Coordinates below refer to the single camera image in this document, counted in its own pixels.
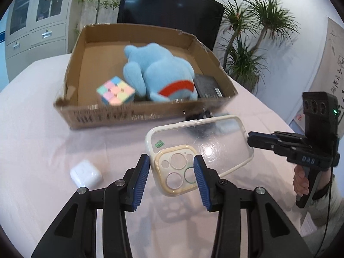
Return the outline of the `person's right hand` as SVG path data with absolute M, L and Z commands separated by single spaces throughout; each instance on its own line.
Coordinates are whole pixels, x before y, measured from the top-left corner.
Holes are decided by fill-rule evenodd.
M 300 197 L 309 194 L 309 180 L 306 177 L 305 170 L 302 166 L 296 165 L 294 169 L 293 188 Z

